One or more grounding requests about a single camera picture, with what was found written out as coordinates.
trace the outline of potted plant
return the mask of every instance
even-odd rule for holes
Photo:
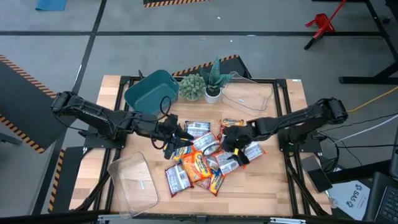
[[[205,81],[203,77],[196,75],[189,75],[183,77],[180,85],[180,96],[189,101],[196,101],[203,96],[205,91]]]
[[[220,74],[220,61],[218,58],[214,61],[210,73],[200,68],[200,75],[206,83],[205,99],[208,103],[216,103],[221,99],[221,88],[229,83],[234,75]]]

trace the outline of succulent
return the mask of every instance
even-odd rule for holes
[[[234,75],[220,74],[220,60],[216,58],[210,73],[205,72],[203,68],[199,69],[200,75],[203,77],[206,83],[207,89],[211,92],[218,91],[221,87],[224,87],[229,83]]]
[[[203,96],[206,84],[199,74],[183,77],[180,85],[180,96],[189,101],[196,101]]]

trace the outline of blue mat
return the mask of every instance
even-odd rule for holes
[[[39,11],[64,11],[67,0],[39,0],[36,10]]]

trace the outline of pile of snacks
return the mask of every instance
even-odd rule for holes
[[[232,159],[232,152],[221,148],[224,128],[232,125],[242,126],[243,120],[223,119],[219,135],[210,131],[210,123],[186,121],[186,131],[195,137],[193,145],[177,149],[172,159],[178,164],[165,170],[171,196],[189,187],[192,183],[209,190],[217,196],[221,184],[227,174],[239,167]],[[250,161],[265,154],[257,142],[252,142],[243,149]]]

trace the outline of white pot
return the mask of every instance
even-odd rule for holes
[[[207,94],[207,91],[205,90],[205,100],[207,101],[207,103],[217,103],[221,99],[221,92],[222,90],[220,90],[220,93],[218,95],[210,96],[209,94]]]

